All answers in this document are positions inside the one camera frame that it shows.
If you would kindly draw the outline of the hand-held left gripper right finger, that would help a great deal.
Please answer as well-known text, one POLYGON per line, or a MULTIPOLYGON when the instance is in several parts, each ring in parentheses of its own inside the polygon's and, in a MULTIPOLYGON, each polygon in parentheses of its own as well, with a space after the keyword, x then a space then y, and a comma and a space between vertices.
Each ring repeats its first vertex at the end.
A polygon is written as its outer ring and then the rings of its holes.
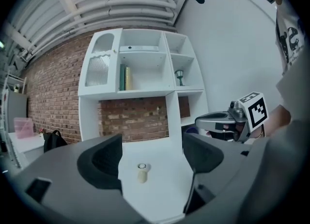
POLYGON ((224 160, 224 153, 211 143, 213 140, 194 133, 183 135, 183 153, 195 174, 209 173, 224 160))

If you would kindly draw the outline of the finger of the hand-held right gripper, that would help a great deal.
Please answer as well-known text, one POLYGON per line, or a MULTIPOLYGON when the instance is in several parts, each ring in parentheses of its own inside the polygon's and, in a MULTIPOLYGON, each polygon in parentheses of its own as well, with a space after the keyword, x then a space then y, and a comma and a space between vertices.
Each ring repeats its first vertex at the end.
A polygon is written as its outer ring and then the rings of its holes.
POLYGON ((225 131, 225 126, 234 126, 234 118, 228 112, 213 112, 195 119, 195 125, 198 128, 208 131, 225 131))

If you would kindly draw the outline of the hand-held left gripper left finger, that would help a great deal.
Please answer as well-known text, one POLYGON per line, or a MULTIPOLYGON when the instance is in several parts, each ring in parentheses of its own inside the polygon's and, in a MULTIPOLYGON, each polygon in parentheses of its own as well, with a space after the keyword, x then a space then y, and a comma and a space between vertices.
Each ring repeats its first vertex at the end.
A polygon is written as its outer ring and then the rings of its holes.
POLYGON ((97 137, 87 141, 92 146, 77 159, 77 169, 84 180, 97 189, 121 190, 119 163, 123 156, 121 134, 97 137))

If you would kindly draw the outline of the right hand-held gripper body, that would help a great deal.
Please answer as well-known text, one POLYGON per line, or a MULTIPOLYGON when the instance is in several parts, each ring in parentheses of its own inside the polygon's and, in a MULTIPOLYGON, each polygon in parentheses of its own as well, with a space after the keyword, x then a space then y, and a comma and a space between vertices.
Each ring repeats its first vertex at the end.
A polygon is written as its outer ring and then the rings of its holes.
POLYGON ((235 120, 236 125, 243 126, 238 139, 234 139, 241 143, 246 142, 251 133, 262 127, 269 118, 264 95, 257 92, 252 92, 237 101, 232 101, 228 113, 235 120))

